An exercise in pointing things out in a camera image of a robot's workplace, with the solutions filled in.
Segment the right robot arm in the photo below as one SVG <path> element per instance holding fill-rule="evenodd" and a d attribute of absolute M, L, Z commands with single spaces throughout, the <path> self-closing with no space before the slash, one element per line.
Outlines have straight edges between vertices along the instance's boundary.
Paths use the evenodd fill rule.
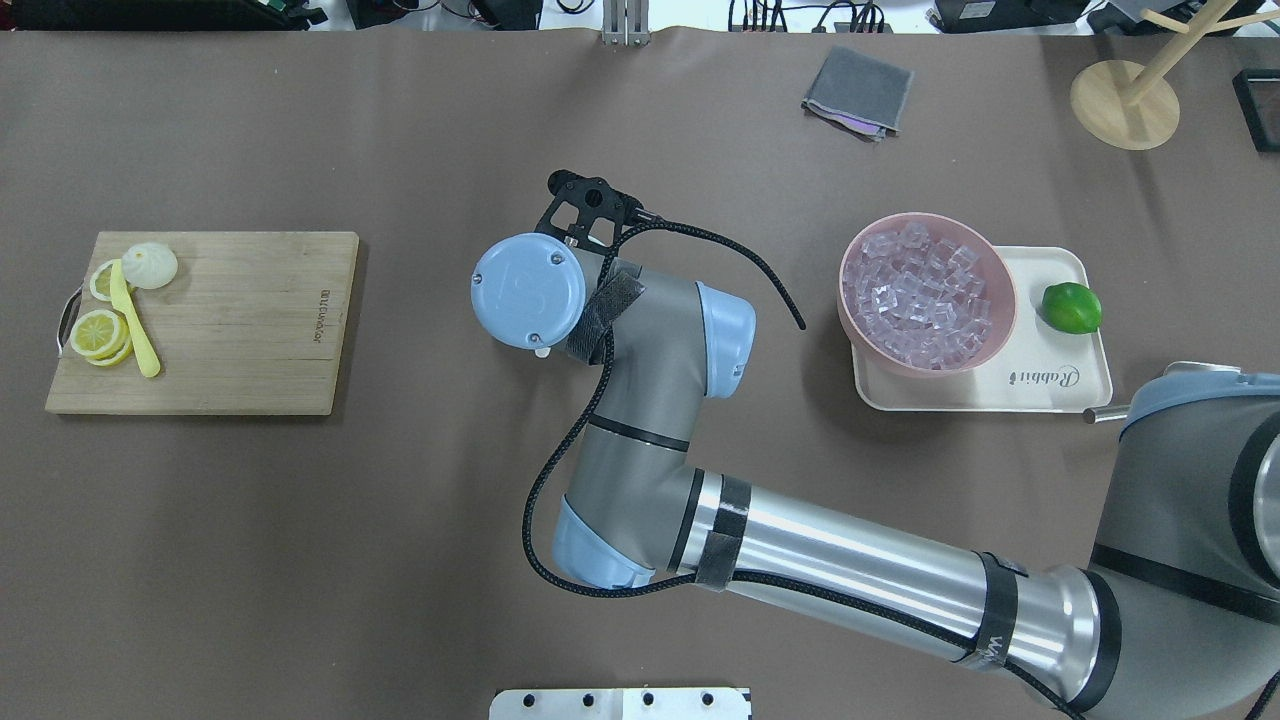
<path fill-rule="evenodd" d="M 1134 395 L 1089 562 L 1030 571 L 687 461 L 753 346 L 746 301 L 543 233 L 470 281 L 485 331 L 599 363 L 524 507 L 545 582 L 751 596 L 977 671 L 1074 719 L 1192 719 L 1277 693 L 1277 377 L 1169 370 Z"/>

